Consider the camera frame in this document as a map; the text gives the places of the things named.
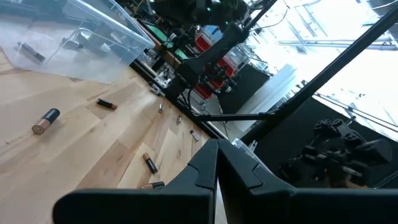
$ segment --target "copper-top battery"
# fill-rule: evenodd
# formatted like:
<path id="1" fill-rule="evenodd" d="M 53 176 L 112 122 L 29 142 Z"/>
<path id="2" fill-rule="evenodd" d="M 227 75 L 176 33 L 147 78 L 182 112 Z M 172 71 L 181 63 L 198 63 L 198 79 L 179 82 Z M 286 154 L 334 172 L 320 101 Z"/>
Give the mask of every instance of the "copper-top battery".
<path id="1" fill-rule="evenodd" d="M 43 134 L 45 130 L 47 130 L 51 124 L 60 116 L 61 112 L 58 109 L 52 108 L 50 109 L 42 119 L 37 122 L 37 124 L 33 125 L 32 131 L 35 134 Z"/>
<path id="2" fill-rule="evenodd" d="M 116 110 L 116 109 L 118 108 L 117 105 L 114 105 L 113 103 L 104 101 L 104 100 L 99 99 L 99 98 L 98 98 L 98 100 L 97 100 L 97 104 L 98 104 L 98 105 L 101 105 L 101 106 L 104 106 L 104 107 L 106 107 L 106 108 L 112 109 L 112 110 Z"/>
<path id="3" fill-rule="evenodd" d="M 159 182 L 154 182 L 154 183 L 149 183 L 141 187 L 141 189 L 162 189 L 164 188 L 164 182 L 159 181 Z"/>
<path id="4" fill-rule="evenodd" d="M 144 153 L 144 155 L 142 155 L 142 158 L 144 158 L 145 163 L 148 165 L 150 171 L 153 174 L 156 174 L 157 173 L 157 168 L 156 168 L 156 166 L 154 164 L 154 161 L 152 161 L 152 159 L 149 157 L 148 153 Z"/>

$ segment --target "red component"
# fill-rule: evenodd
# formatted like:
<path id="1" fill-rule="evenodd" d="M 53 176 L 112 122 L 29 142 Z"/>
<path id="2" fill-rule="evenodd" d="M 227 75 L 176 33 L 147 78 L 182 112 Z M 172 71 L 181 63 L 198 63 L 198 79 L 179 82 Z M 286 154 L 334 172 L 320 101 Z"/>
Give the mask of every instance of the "red component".
<path id="1" fill-rule="evenodd" d="M 207 49 L 210 48 L 211 46 L 211 41 L 208 40 L 207 37 L 205 37 L 203 34 L 200 34 L 196 39 L 195 39 L 195 43 L 196 43 L 196 48 L 200 51 L 200 52 L 204 52 Z M 225 57 L 223 57 L 218 63 L 218 66 L 222 67 L 222 66 L 227 66 L 228 68 L 226 69 L 225 73 L 229 76 L 229 77 L 233 77 L 234 75 L 234 68 L 233 66 L 226 60 Z M 210 84 L 213 85 L 216 89 L 220 89 L 223 86 L 223 80 L 219 79 L 219 80 L 212 80 L 210 81 Z M 203 85 L 197 85 L 195 87 L 196 91 L 201 94 L 201 96 L 204 99 L 209 99 L 213 94 L 211 92 L 211 90 L 207 87 L 207 86 L 203 86 Z"/>

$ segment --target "wooden tabletop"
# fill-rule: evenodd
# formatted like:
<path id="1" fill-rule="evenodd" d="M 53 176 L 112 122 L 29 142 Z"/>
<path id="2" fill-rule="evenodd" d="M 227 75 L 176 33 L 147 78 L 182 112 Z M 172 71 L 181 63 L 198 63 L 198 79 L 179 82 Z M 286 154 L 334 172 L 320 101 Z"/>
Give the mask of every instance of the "wooden tabletop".
<path id="1" fill-rule="evenodd" d="M 98 98 L 119 108 L 106 110 Z M 31 127 L 50 108 L 60 117 L 34 134 Z M 54 203 L 74 189 L 168 183 L 208 139 L 131 68 L 106 85 L 14 68 L 1 50 L 0 124 L 0 223 L 7 224 L 51 223 Z M 156 175 L 142 159 L 145 152 Z"/>

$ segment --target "green component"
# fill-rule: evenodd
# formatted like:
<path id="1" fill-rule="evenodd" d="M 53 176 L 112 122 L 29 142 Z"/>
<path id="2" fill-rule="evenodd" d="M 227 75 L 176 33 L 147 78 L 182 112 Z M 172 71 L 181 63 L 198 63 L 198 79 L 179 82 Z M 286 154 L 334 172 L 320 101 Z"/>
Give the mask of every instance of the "green component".
<path id="1" fill-rule="evenodd" d="M 157 28 L 156 26 L 151 26 L 151 25 L 146 25 L 146 26 L 147 26 L 147 27 L 156 35 L 156 37 L 159 38 L 161 41 L 163 41 L 163 42 L 167 42 L 167 41 L 168 41 L 167 36 L 166 36 L 159 28 Z M 167 43 L 166 43 L 166 46 L 167 46 L 167 48 L 171 48 L 171 47 L 173 47 L 173 43 L 167 42 Z M 186 56 L 186 55 L 184 54 L 184 52 L 182 52 L 180 49 L 177 49 L 177 50 L 175 51 L 175 54 L 178 55 L 182 60 L 188 59 L 188 56 Z"/>

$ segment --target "black metal bar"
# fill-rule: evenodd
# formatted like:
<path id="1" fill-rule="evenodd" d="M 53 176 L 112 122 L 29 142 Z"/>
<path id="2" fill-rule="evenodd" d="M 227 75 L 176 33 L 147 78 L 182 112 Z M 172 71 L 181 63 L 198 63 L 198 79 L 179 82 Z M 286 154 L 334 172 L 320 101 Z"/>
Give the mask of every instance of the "black metal bar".
<path id="1" fill-rule="evenodd" d="M 267 119 L 275 116 L 274 114 L 219 114 L 219 115 L 199 115 L 200 121 L 255 121 Z"/>
<path id="2" fill-rule="evenodd" d="M 258 22 L 259 19 L 275 4 L 276 0 L 266 1 L 267 5 L 264 6 L 260 13 L 255 16 L 255 18 L 250 21 L 250 23 L 244 28 L 244 33 L 249 32 Z"/>
<path id="3" fill-rule="evenodd" d="M 388 177 L 381 180 L 378 184 L 373 186 L 375 189 L 382 189 L 385 185 L 390 183 L 391 181 L 395 180 L 398 177 L 398 171 L 394 172 L 393 174 L 389 175 Z"/>
<path id="4" fill-rule="evenodd" d="M 133 68 L 143 79 L 147 82 L 153 82 L 155 85 L 157 84 L 153 77 L 150 75 L 150 71 L 140 62 L 138 59 L 130 64 L 130 67 Z M 196 119 L 196 116 L 188 110 L 181 101 L 170 96 L 165 92 L 165 97 L 168 99 L 175 107 L 177 107 L 183 114 L 185 114 L 190 120 L 192 120 L 201 130 L 203 130 L 209 137 L 216 138 L 216 139 L 224 139 L 225 137 L 220 134 L 212 125 L 208 124 L 207 122 L 202 122 Z"/>
<path id="5" fill-rule="evenodd" d="M 321 88 L 327 81 L 336 75 L 342 68 L 357 57 L 363 50 L 371 45 L 377 38 L 385 33 L 391 26 L 398 21 L 398 6 L 395 6 L 390 12 L 382 17 L 377 23 L 369 28 L 361 37 L 342 52 L 332 63 L 323 69 L 312 81 L 304 86 L 293 98 L 291 98 L 283 107 L 275 119 L 268 119 L 262 124 L 256 126 L 245 136 L 242 141 L 245 143 L 259 140 L 279 125 L 284 119 L 293 114 L 305 101 Z"/>
<path id="6" fill-rule="evenodd" d="M 325 97 L 324 95 L 321 95 L 321 94 L 318 94 L 318 93 L 316 93 L 315 95 L 316 95 L 317 97 L 323 99 L 323 100 L 326 100 L 327 102 L 329 102 L 329 103 L 331 103 L 331 104 L 334 104 L 334 105 L 336 105 L 336 106 L 339 106 L 340 108 L 343 108 L 344 110 L 346 110 L 346 112 L 347 112 L 350 116 L 354 116 L 353 114 L 355 114 L 355 115 L 357 115 L 357 116 L 359 116 L 359 117 L 361 117 L 361 118 L 363 118 L 363 119 L 366 119 L 366 120 L 371 121 L 371 122 L 373 122 L 373 123 L 375 123 L 375 124 L 378 124 L 378 125 L 382 126 L 383 128 L 387 128 L 387 129 L 389 129 L 390 131 L 397 132 L 397 130 L 395 130 L 394 128 L 390 128 L 390 127 L 386 126 L 386 125 L 383 124 L 383 123 L 386 123 L 386 124 L 389 124 L 389 125 L 391 125 L 391 126 L 394 126 L 394 127 L 398 128 L 396 125 L 393 125 L 393 124 L 391 124 L 391 123 L 389 123 L 389 122 L 387 122 L 387 121 L 383 121 L 383 120 L 380 119 L 380 118 L 377 118 L 377 117 L 375 117 L 375 116 L 373 116 L 373 115 L 370 115 L 370 114 L 368 114 L 368 113 L 365 113 L 365 112 L 363 112 L 363 111 L 360 111 L 360 110 L 358 110 L 358 109 L 356 109 L 356 108 L 353 108 L 352 106 L 348 106 L 348 105 L 346 105 L 346 104 L 344 104 L 344 103 L 342 103 L 342 102 L 338 102 L 338 101 L 329 99 L 329 98 Z"/>

